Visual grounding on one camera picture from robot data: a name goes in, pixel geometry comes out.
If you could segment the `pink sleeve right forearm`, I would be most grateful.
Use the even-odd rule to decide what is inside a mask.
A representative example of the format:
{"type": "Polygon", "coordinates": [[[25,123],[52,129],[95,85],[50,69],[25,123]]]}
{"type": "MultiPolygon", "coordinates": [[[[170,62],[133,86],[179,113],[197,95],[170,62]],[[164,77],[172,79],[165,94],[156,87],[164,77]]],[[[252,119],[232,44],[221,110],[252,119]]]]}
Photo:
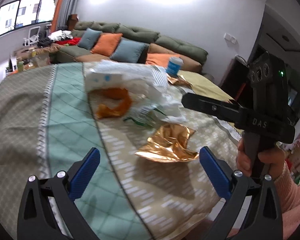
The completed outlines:
{"type": "Polygon", "coordinates": [[[288,239],[300,225],[300,185],[292,180],[286,163],[274,184],[282,211],[283,239],[288,239]]]}

